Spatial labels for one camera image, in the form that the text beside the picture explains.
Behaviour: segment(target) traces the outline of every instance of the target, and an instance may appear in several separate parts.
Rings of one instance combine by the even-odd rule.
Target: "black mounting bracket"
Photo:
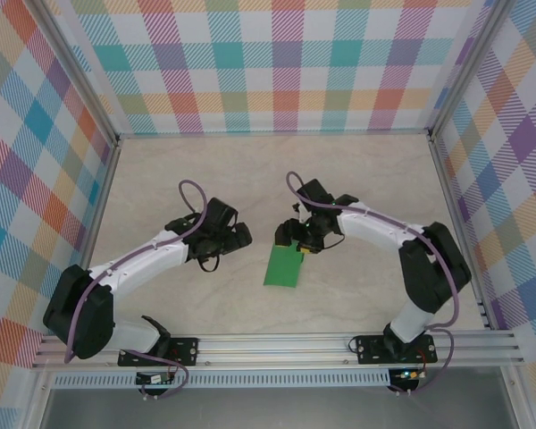
[[[198,338],[170,338],[168,353],[160,358],[179,362],[184,366],[195,366],[197,364]],[[117,366],[167,366],[151,359],[145,359],[132,355],[126,350],[121,350],[117,359]]]
[[[437,362],[437,350],[430,335],[420,335],[398,358],[386,349],[383,335],[358,335],[354,338],[357,363],[372,364],[434,364]]]

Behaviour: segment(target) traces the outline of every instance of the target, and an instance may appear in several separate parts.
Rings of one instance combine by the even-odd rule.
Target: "plaid wall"
[[[536,0],[516,3],[442,138],[485,293],[530,362],[536,411]]]
[[[465,44],[463,45],[463,48],[461,49],[460,54],[456,58],[453,68],[448,75],[447,80],[445,81],[445,86],[441,90],[439,98],[437,98],[437,103],[435,103],[435,107],[432,109],[431,116],[429,117],[429,121],[427,122],[427,128],[431,129],[433,124],[435,123],[437,115],[440,112],[440,108],[443,106],[443,103],[445,103],[448,92],[455,84],[456,78],[458,77],[458,74],[463,68],[463,64],[465,63],[466,57],[471,52],[474,41],[481,33],[481,30],[484,27],[484,23],[489,17],[490,10],[492,9],[492,6],[496,3],[496,1],[497,0],[485,0],[484,6],[481,8],[479,16],[476,18],[476,22],[474,23],[473,28],[468,35],[468,38],[466,38]]]
[[[62,13],[70,2],[73,20]],[[468,33],[461,24],[482,7],[473,0],[48,3],[116,128],[125,123],[137,134],[422,129],[438,95],[432,88],[450,72],[443,64],[456,62],[448,57],[454,40]]]
[[[22,1],[0,0],[1,429],[59,275],[80,260],[109,148]]]

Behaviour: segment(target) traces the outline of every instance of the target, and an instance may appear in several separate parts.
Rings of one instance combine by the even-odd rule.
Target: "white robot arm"
[[[44,314],[44,325],[69,342],[78,358],[91,358],[102,349],[132,349],[161,358],[171,335],[148,316],[143,316],[148,323],[119,320],[115,304],[159,273],[191,259],[210,272],[204,263],[215,258],[214,271],[220,256],[252,242],[247,226],[237,223],[237,218],[234,208],[212,198],[204,214],[194,212],[168,223],[150,241],[122,257],[88,270],[68,267]]]
[[[371,215],[370,207],[357,198],[349,195],[334,198],[318,180],[303,184],[295,193],[301,198],[294,205],[299,219],[290,219],[279,226],[275,235],[277,245],[289,246],[296,240],[298,251],[319,253],[325,249],[324,237],[333,232],[398,252],[408,301],[385,327],[381,342],[393,360],[415,345],[435,313],[452,296],[440,262],[431,261],[431,251],[424,241],[428,240],[440,253],[457,290],[471,280],[468,265],[447,227],[441,223],[425,227],[402,223],[375,211],[375,215]],[[423,240],[411,231],[422,235]]]

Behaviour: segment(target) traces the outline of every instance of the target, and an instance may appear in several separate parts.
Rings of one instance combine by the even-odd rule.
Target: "green cloth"
[[[304,261],[304,254],[296,250],[296,245],[295,241],[289,247],[272,245],[270,261],[268,261],[264,277],[264,286],[296,287],[300,266]]]

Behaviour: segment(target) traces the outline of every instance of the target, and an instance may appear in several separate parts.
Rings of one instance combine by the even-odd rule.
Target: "metal bar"
[[[417,121],[418,126],[422,128],[427,128],[429,126],[429,119],[431,118],[432,111],[437,104],[440,93],[445,88],[448,77],[455,67],[456,59],[463,51],[466,40],[470,36],[470,33],[477,22],[485,3],[486,0],[472,0],[466,9],[465,17],[463,18],[458,31],[453,37],[453,43],[448,50],[447,60],[445,60],[445,62],[441,65],[437,79],[431,85],[429,99],[424,109],[421,111],[421,115]]]
[[[46,413],[47,401],[54,385],[55,374],[49,372],[34,373],[34,390],[31,394],[30,404],[22,408],[19,419],[20,429],[36,429],[42,425]]]
[[[536,429],[536,419],[532,413],[532,407],[528,395],[524,389],[522,368],[504,366],[501,368],[505,381],[507,395],[512,404],[514,413],[513,420],[523,429]]]
[[[114,146],[117,145],[117,131],[111,124],[111,120],[101,105],[99,97],[91,87],[85,72],[55,22],[55,18],[42,0],[25,0],[25,4],[46,36],[47,41],[55,52],[55,56],[68,74],[71,83],[78,90],[97,126],[108,141],[111,141]]]
[[[101,221],[104,217],[105,207],[107,206],[107,199],[109,198],[109,191],[113,183],[113,177],[117,169],[117,163],[119,162],[119,156],[121,155],[121,147],[115,146],[111,148],[109,155],[109,164],[107,165],[107,172],[105,173],[104,184],[101,187],[99,199],[97,200],[96,211],[93,214],[91,226],[89,227],[88,236],[83,247],[81,254],[80,266],[88,268],[91,263],[91,257],[96,245],[97,234],[101,228]]]
[[[494,37],[498,34],[498,31],[502,27],[503,22],[507,18],[508,14],[512,10],[516,3],[516,0],[498,0],[492,6],[492,10],[489,13],[481,33],[474,41],[473,48],[468,54],[468,57],[459,72],[459,75],[455,81],[455,84],[448,93],[448,96],[440,108],[437,119],[433,124],[431,134],[433,136],[439,136],[442,130],[447,125],[448,121],[455,112],[458,103],[460,102],[463,94],[466,91],[471,79],[475,73],[479,70],[479,67],[484,60],[484,57],[489,52],[490,46],[494,41]]]
[[[132,132],[133,129],[130,126],[127,114],[123,111],[123,107],[115,94],[113,86],[109,81],[109,78],[105,74],[104,67],[97,56],[88,34],[81,25],[80,17],[73,8],[71,0],[55,0],[58,8],[60,9],[65,23],[70,28],[72,35],[80,46],[81,52],[88,60],[89,67],[92,73],[96,77],[97,84],[99,85],[101,92],[107,98],[107,101],[113,109],[113,118],[115,126],[119,132]]]
[[[361,333],[205,335],[199,337],[199,370],[267,370],[332,368],[398,368],[405,365],[360,366],[348,350],[348,342]],[[452,366],[519,365],[523,356],[510,331],[454,332],[455,355]],[[434,333],[442,366],[449,352],[445,334]],[[122,370],[116,365],[118,350],[98,353],[88,360],[63,363],[65,345],[52,337],[42,343],[34,367],[45,371]]]
[[[352,136],[352,135],[400,135],[400,134],[426,134],[427,130],[419,128],[404,128],[396,130],[360,130],[360,131],[273,131],[273,132],[211,132],[206,134],[179,134],[179,133],[159,133],[159,134],[131,134],[120,135],[122,140],[126,139],[175,139],[175,138],[209,138],[209,137],[286,137],[286,136]]]
[[[448,177],[447,169],[444,167],[443,160],[440,156],[439,147],[436,141],[433,141],[431,138],[427,137],[427,140],[429,142],[429,149],[431,151],[432,160],[435,164],[435,170],[437,171],[437,175],[439,176],[439,182],[443,190],[443,196],[445,197],[445,202],[447,203],[450,219],[453,223],[453,226],[455,227],[458,245],[463,252],[463,256],[466,259],[466,263],[471,268],[471,273],[473,274],[471,284],[473,285],[474,295],[477,299],[480,299],[482,301],[490,327],[493,329],[498,329],[497,319],[494,314],[489,311],[489,308],[491,308],[490,299],[484,291],[484,288],[482,287],[483,282],[481,268],[477,264],[476,258],[473,254],[473,249],[471,248],[468,243],[468,240],[466,239],[466,237],[468,237],[468,234],[466,233],[465,224],[461,220],[460,210],[458,209],[456,200],[453,197],[453,193],[450,187],[450,178]]]

